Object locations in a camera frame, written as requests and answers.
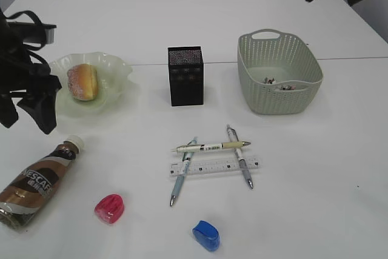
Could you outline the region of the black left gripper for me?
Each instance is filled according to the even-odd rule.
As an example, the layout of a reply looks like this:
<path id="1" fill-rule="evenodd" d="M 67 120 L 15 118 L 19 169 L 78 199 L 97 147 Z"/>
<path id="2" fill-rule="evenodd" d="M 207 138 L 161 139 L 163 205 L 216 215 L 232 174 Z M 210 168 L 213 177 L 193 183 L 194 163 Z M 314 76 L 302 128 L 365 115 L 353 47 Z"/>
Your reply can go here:
<path id="1" fill-rule="evenodd" d="M 23 43 L 1 44 L 0 122 L 8 129 L 17 122 L 12 99 L 22 98 L 17 106 L 48 135 L 57 126 L 55 102 L 62 86 L 47 61 L 36 53 L 40 49 Z"/>

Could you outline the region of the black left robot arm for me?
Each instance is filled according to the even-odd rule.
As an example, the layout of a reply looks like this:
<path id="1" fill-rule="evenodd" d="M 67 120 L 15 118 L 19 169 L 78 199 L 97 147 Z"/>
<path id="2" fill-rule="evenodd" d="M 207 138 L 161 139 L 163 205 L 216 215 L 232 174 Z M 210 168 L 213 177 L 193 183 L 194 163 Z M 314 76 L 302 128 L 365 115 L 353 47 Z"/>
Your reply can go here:
<path id="1" fill-rule="evenodd" d="M 1 124 L 27 112 L 46 135 L 57 126 L 56 94 L 62 89 L 48 62 L 36 52 L 54 41 L 56 25 L 43 23 L 31 10 L 11 16 L 1 13 Z"/>

